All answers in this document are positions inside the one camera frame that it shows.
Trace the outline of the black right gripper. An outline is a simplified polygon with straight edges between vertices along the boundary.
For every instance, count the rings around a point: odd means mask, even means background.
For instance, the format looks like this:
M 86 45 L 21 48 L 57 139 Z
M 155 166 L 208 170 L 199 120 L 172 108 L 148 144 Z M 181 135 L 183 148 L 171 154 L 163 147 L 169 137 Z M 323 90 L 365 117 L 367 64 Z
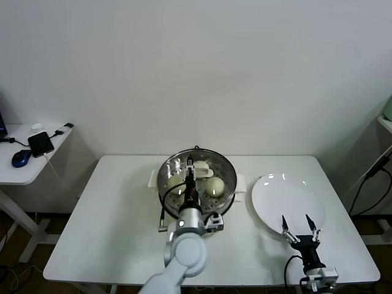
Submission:
M 324 264 L 321 262 L 317 253 L 317 248 L 320 245 L 321 229 L 316 227 L 315 222 L 306 214 L 306 220 L 311 230 L 310 235 L 298 235 L 297 237 L 291 233 L 288 228 L 287 221 L 282 215 L 282 235 L 285 239 L 292 243 L 292 248 L 300 252 L 303 261 L 303 271 L 309 271 L 316 268 L 323 268 Z

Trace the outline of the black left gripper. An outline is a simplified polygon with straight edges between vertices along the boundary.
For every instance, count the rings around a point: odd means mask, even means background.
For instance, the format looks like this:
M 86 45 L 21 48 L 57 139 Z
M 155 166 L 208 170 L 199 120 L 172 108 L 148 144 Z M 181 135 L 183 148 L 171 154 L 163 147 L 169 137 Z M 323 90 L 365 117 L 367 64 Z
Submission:
M 194 166 L 192 156 L 187 157 L 186 162 L 186 189 L 184 191 L 183 209 L 195 208 L 201 210 L 195 181 L 198 179 L 198 170 Z

